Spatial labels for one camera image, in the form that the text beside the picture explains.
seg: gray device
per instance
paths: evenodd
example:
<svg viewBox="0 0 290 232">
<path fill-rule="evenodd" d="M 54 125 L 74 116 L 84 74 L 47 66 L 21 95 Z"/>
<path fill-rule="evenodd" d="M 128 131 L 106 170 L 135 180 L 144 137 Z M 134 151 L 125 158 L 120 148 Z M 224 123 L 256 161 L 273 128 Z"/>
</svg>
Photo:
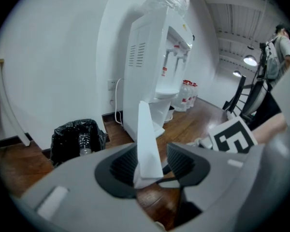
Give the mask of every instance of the gray device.
<svg viewBox="0 0 290 232">
<path fill-rule="evenodd" d="M 37 182 L 16 201 L 41 231 L 154 232 L 160 228 L 135 199 L 137 144 L 74 158 Z M 176 180 L 159 185 L 181 189 L 176 232 L 249 231 L 265 220 L 290 190 L 290 128 L 248 154 L 230 154 L 179 143 L 167 146 Z M 36 211 L 64 187 L 48 221 Z"/>
</svg>

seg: gray shirt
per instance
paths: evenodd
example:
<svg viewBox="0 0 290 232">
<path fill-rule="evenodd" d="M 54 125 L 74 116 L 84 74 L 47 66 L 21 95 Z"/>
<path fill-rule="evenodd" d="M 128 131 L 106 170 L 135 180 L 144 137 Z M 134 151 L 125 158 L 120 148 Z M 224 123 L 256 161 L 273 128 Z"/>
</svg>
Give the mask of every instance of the gray shirt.
<svg viewBox="0 0 290 232">
<path fill-rule="evenodd" d="M 290 40 L 286 36 L 278 36 L 274 40 L 274 46 L 277 52 L 278 60 L 282 64 L 282 62 L 285 61 L 285 57 L 287 55 L 290 56 Z M 285 74 L 286 71 L 287 71 L 286 65 L 283 64 L 279 70 L 277 79 L 271 83 L 272 86 L 275 86 L 275 84 L 281 79 L 281 77 Z"/>
</svg>

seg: power outlet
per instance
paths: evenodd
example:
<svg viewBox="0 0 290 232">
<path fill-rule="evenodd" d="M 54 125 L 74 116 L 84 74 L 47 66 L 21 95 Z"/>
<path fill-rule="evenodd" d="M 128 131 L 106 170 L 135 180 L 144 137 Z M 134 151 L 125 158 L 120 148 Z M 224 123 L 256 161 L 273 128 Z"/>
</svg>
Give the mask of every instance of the power outlet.
<svg viewBox="0 0 290 232">
<path fill-rule="evenodd" d="M 111 79 L 107 80 L 108 90 L 115 90 L 117 81 L 118 81 L 118 79 L 117 80 L 111 80 Z"/>
</svg>

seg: power cord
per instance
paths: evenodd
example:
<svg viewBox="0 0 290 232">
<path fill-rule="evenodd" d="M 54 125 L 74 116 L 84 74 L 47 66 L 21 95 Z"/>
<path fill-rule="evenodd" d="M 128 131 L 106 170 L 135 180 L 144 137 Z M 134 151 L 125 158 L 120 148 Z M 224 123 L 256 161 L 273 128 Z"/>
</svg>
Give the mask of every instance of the power cord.
<svg viewBox="0 0 290 232">
<path fill-rule="evenodd" d="M 119 119 L 120 119 L 120 122 L 117 121 L 117 118 L 116 118 L 116 114 L 117 114 L 117 87 L 118 87 L 118 83 L 119 83 L 120 80 L 124 80 L 124 78 L 119 78 L 119 80 L 116 83 L 116 88 L 115 88 L 115 121 L 118 124 L 121 124 L 121 126 L 123 126 L 122 120 L 121 120 L 121 112 L 120 111 L 119 111 Z"/>
</svg>

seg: black vent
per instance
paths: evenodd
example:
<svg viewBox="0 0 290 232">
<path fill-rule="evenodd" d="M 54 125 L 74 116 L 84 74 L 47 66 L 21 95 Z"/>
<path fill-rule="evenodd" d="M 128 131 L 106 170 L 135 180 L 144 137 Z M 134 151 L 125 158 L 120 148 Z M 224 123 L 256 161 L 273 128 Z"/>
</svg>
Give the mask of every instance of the black vent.
<svg viewBox="0 0 290 232">
<path fill-rule="evenodd" d="M 133 187 L 133 176 L 137 162 L 136 150 L 130 150 L 113 161 L 110 171 L 117 180 Z"/>
<path fill-rule="evenodd" d="M 146 47 L 146 43 L 139 44 L 138 51 L 137 51 L 137 57 L 136 57 L 136 66 L 137 67 L 142 67 L 142 65 L 143 65 L 145 47 Z"/>
<path fill-rule="evenodd" d="M 137 145 L 130 144 L 100 161 L 95 169 L 96 181 L 114 197 L 135 199 L 133 175 L 137 163 Z"/>
<path fill-rule="evenodd" d="M 194 167 L 193 159 L 176 151 L 172 146 L 168 146 L 168 163 L 177 179 L 189 174 Z"/>
<path fill-rule="evenodd" d="M 129 60 L 128 60 L 129 66 L 133 66 L 134 64 L 135 51 L 136 51 L 136 46 L 135 45 L 131 46 L 130 53 L 129 53 Z"/>
<path fill-rule="evenodd" d="M 181 187 L 195 186 L 208 175 L 210 164 L 205 158 L 193 154 L 184 147 L 187 146 L 168 144 L 168 163 Z"/>
</svg>

